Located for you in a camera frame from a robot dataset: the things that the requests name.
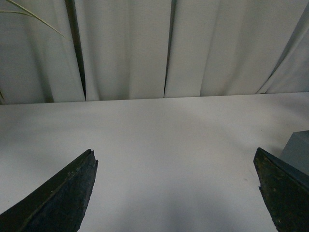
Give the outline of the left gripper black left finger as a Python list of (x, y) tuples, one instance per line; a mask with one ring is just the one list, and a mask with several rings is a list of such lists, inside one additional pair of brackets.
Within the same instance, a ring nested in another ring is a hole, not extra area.
[(0, 216), (2, 232), (76, 232), (92, 194), (98, 161), (86, 150)]

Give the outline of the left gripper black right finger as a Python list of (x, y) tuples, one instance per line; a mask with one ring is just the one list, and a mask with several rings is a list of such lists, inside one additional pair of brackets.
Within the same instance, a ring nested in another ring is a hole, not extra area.
[(267, 210), (279, 232), (309, 230), (309, 176), (262, 148), (253, 163)]

